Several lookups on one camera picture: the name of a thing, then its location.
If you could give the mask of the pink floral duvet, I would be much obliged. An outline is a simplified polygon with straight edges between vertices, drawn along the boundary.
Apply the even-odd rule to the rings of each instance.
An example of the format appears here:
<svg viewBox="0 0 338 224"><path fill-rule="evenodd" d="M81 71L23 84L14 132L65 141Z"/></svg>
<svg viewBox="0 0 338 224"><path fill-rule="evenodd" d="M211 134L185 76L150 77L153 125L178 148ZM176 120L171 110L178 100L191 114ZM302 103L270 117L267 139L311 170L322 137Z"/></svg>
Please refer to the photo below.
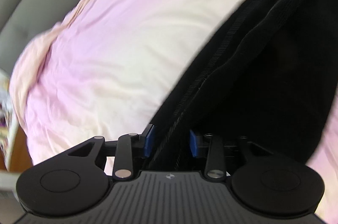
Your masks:
<svg viewBox="0 0 338 224"><path fill-rule="evenodd" d="M17 180L19 223L336 223L337 87L305 163L241 137L225 178L148 167L114 178L115 144L141 134L218 28L245 0L81 0L36 36L10 95L33 167Z"/></svg>

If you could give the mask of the left wooden bedside table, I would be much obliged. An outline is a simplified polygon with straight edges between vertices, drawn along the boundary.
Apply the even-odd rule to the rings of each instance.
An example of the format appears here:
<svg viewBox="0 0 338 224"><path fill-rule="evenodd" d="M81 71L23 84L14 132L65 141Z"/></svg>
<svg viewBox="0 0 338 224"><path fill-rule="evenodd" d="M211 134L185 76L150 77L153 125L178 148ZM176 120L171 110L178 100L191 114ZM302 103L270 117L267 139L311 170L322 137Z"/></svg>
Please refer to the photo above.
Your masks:
<svg viewBox="0 0 338 224"><path fill-rule="evenodd" d="M1 74L1 170L23 172L31 166L26 135L11 103L9 78Z"/></svg>

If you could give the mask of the black pants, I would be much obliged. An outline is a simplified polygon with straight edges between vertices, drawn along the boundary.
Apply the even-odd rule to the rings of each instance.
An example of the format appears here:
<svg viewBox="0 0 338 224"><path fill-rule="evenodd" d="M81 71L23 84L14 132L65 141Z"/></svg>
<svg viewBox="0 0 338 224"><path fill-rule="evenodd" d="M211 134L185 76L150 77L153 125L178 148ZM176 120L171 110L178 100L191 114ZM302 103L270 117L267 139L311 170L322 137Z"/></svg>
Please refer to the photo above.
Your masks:
<svg viewBox="0 0 338 224"><path fill-rule="evenodd" d="M245 0L152 119L148 167L192 166L188 133L246 137L305 163L337 87L337 0Z"/></svg>

